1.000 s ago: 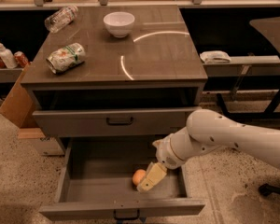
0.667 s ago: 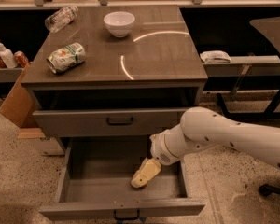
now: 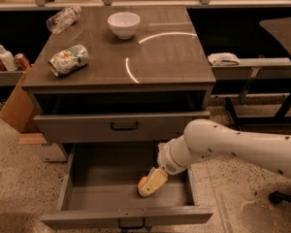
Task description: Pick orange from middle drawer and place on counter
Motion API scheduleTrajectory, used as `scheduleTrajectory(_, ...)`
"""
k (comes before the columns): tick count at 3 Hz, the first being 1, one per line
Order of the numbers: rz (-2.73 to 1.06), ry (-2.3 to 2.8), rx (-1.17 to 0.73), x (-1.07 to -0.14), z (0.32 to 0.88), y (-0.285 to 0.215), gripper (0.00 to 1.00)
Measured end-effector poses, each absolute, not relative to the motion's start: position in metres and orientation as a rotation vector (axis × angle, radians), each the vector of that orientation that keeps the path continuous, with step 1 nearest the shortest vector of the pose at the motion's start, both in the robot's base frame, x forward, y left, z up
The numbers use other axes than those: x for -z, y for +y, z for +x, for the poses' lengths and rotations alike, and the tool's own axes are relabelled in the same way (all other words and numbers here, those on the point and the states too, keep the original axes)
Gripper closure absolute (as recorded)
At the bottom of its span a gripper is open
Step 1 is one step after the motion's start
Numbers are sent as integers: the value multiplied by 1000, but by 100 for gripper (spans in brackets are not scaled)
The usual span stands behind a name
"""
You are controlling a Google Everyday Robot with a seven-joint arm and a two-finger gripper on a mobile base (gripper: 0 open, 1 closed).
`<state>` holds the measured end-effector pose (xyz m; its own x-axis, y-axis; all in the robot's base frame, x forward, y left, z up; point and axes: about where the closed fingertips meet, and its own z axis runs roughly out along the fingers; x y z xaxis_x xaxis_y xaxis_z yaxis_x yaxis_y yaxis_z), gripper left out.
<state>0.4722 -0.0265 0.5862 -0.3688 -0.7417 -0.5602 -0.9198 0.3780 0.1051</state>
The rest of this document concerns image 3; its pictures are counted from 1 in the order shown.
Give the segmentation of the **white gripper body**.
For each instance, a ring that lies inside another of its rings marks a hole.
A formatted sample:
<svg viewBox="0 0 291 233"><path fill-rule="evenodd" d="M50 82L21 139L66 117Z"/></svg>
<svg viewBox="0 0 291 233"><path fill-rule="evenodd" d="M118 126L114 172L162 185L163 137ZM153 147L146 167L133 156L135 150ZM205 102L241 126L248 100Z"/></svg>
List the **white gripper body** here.
<svg viewBox="0 0 291 233"><path fill-rule="evenodd" d="M159 168L168 175L176 175L183 172L187 165L182 163L187 151L184 141L170 141L158 145L157 163Z"/></svg>

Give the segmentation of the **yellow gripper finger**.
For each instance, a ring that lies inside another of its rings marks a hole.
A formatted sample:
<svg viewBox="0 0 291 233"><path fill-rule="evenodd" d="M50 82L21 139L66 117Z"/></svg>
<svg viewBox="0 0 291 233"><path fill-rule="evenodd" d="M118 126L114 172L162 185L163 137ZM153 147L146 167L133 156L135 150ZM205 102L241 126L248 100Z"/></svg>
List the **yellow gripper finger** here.
<svg viewBox="0 0 291 233"><path fill-rule="evenodd" d="M168 174L160 168L152 168L146 177L147 189L139 190L139 194L143 197L151 195L168 180Z"/></svg>

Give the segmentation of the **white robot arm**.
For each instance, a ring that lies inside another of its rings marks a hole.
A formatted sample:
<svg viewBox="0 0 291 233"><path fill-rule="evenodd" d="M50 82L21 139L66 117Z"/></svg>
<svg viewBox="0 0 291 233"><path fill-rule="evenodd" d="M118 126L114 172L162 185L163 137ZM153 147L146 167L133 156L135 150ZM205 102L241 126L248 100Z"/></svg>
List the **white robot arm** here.
<svg viewBox="0 0 291 233"><path fill-rule="evenodd" d="M138 191L148 197L169 176L218 155L233 155L291 179L291 136L237 131L209 119L195 119L180 137L159 146L158 166L139 181Z"/></svg>

